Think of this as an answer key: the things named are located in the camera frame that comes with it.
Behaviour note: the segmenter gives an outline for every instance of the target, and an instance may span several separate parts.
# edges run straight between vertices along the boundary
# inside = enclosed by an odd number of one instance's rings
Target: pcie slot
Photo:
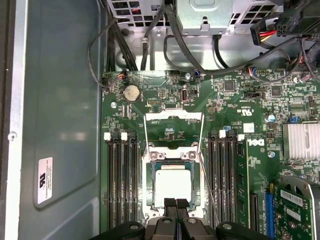
[[[256,193],[250,193],[250,228],[259,232],[259,207]]]
[[[275,237],[274,196],[265,193],[266,234],[272,239]]]

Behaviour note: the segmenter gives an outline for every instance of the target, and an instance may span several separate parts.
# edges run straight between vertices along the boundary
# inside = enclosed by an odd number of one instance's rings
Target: heatsink
[[[284,158],[320,158],[320,124],[284,124],[282,131]]]

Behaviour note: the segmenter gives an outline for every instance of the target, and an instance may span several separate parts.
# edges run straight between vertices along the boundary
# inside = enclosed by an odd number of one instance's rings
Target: capacitor
[[[141,92],[136,85],[128,85],[123,90],[123,97],[129,103],[137,102],[141,97]]]
[[[191,79],[191,74],[189,72],[187,72],[185,75],[184,75],[184,79],[189,81]]]
[[[226,131],[226,132],[229,132],[231,130],[231,126],[224,126],[223,129]]]
[[[275,117],[275,115],[270,114],[270,115],[265,116],[264,120],[266,123],[272,123],[276,120],[276,117]]]

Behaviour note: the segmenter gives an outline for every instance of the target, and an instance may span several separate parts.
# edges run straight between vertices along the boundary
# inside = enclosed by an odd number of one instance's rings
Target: white label
[[[280,190],[280,195],[281,197],[283,197],[284,199],[289,200],[290,202],[299,205],[300,207],[304,206],[304,201],[302,200],[302,198],[297,197],[295,195],[292,195],[291,193],[288,193],[286,191]]]
[[[43,158],[38,163],[38,204],[52,197],[52,160]]]
[[[290,210],[289,208],[286,209],[286,213],[301,222],[301,216],[298,213]]]

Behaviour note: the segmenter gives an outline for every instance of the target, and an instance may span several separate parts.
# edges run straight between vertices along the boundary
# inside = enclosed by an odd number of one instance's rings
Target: integrated circuit
[[[227,92],[234,92],[235,91],[235,81],[233,81],[233,80],[224,81],[224,90]]]
[[[271,95],[273,97],[281,97],[282,87],[281,86],[272,86]]]

